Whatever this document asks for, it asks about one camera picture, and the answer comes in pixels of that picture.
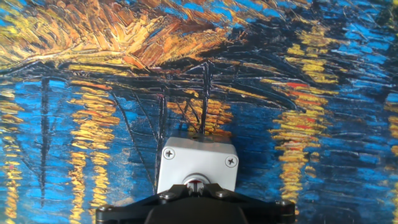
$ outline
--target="painted canvas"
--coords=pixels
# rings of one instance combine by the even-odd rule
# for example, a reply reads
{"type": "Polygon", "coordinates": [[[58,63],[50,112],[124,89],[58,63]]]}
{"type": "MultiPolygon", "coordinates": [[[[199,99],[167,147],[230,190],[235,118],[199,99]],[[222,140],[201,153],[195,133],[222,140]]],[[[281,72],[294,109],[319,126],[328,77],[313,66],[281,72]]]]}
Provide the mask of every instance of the painted canvas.
{"type": "Polygon", "coordinates": [[[297,223],[398,223],[398,1],[1,0],[0,223],[152,195],[176,130],[297,223]]]}

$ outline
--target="textured surface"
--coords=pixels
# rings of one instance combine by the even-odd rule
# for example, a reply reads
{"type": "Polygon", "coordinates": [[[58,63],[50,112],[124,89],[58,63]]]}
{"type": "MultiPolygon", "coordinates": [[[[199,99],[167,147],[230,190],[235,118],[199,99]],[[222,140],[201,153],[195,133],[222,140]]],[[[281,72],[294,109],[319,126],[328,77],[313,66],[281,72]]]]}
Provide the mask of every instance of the textured surface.
{"type": "Polygon", "coordinates": [[[236,191],[298,223],[398,222],[398,2],[0,2],[0,222],[155,192],[175,130],[231,136],[236,191]]]}

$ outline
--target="black plastic part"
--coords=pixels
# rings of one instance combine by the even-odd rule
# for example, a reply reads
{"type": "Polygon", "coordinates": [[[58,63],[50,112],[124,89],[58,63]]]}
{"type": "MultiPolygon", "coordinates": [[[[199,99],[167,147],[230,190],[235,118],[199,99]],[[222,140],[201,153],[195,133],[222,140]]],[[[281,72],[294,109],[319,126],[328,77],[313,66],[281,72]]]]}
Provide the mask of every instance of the black plastic part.
{"type": "Polygon", "coordinates": [[[179,223],[278,223],[295,221],[295,204],[290,201],[263,202],[218,184],[205,184],[201,195],[190,195],[186,185],[174,185],[168,192],[174,197],[161,199],[160,194],[125,207],[96,210],[96,224],[179,224],[179,223]],[[217,191],[228,196],[218,198],[217,191]]]}

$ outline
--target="screw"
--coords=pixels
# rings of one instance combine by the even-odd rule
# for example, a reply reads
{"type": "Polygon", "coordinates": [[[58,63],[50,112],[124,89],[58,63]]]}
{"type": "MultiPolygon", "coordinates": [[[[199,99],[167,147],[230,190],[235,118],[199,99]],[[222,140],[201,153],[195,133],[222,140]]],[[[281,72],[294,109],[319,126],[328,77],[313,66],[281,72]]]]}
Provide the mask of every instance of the screw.
{"type": "Polygon", "coordinates": [[[101,205],[98,207],[98,210],[101,212],[105,212],[105,211],[110,211],[112,210],[113,206],[112,205],[101,205]]]}
{"type": "Polygon", "coordinates": [[[159,195],[160,199],[170,200],[176,197],[176,194],[173,192],[163,192],[159,195]]]}
{"type": "Polygon", "coordinates": [[[238,158],[236,156],[228,156],[225,159],[225,165],[228,166],[229,168],[236,167],[238,164],[238,158]]]}
{"type": "Polygon", "coordinates": [[[225,197],[229,196],[229,193],[225,190],[220,190],[220,191],[216,192],[216,196],[218,198],[225,198],[225,197]]]}
{"type": "Polygon", "coordinates": [[[163,150],[163,156],[165,159],[173,159],[175,157],[175,152],[171,148],[166,148],[163,150]]]}

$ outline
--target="red paint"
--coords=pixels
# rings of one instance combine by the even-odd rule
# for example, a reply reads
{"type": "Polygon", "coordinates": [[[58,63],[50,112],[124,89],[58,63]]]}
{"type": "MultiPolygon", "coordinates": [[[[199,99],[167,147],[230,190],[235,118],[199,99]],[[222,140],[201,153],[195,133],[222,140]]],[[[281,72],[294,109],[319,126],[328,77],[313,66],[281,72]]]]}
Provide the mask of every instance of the red paint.
{"type": "Polygon", "coordinates": [[[309,126],[307,126],[307,125],[301,125],[301,124],[296,125],[296,127],[298,127],[298,128],[303,128],[303,129],[311,129],[311,127],[309,127],[309,126]]]}
{"type": "Polygon", "coordinates": [[[296,87],[308,87],[307,84],[304,83],[287,83],[288,86],[296,88],[296,87]]]}

